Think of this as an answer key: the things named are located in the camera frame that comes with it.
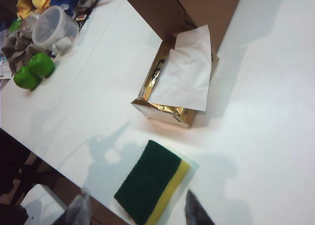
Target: blue object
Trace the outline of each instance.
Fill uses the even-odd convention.
[[[78,2],[79,0],[50,0],[50,5],[60,6],[62,4],[68,4],[69,8],[65,10],[65,13],[68,14],[69,16],[72,16],[73,15],[72,11],[75,9]]]

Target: green object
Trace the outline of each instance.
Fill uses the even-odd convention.
[[[43,53],[35,54],[27,65],[30,72],[37,76],[49,76],[55,69],[54,62]]]
[[[17,31],[21,27],[21,24],[22,24],[22,18],[19,17],[14,22],[12,22],[9,28],[9,33]]]
[[[27,66],[18,70],[13,78],[15,84],[23,89],[32,90],[40,83],[40,77],[32,74]]]
[[[147,222],[180,163],[177,155],[149,140],[137,164],[114,195],[138,225]]]

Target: gray fabric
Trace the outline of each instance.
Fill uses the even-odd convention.
[[[26,27],[9,34],[4,39],[1,49],[9,61],[12,74],[15,74],[23,65],[27,65],[35,54],[51,54],[50,51],[44,50],[32,42],[32,32]]]

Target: box flap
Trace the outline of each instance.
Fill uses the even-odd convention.
[[[194,23],[208,24],[212,47],[217,51],[239,0],[179,0]]]
[[[177,0],[128,0],[151,28],[164,40],[196,28]]]

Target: gray object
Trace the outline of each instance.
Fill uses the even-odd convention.
[[[187,225],[214,225],[191,190],[186,195],[185,216]]]

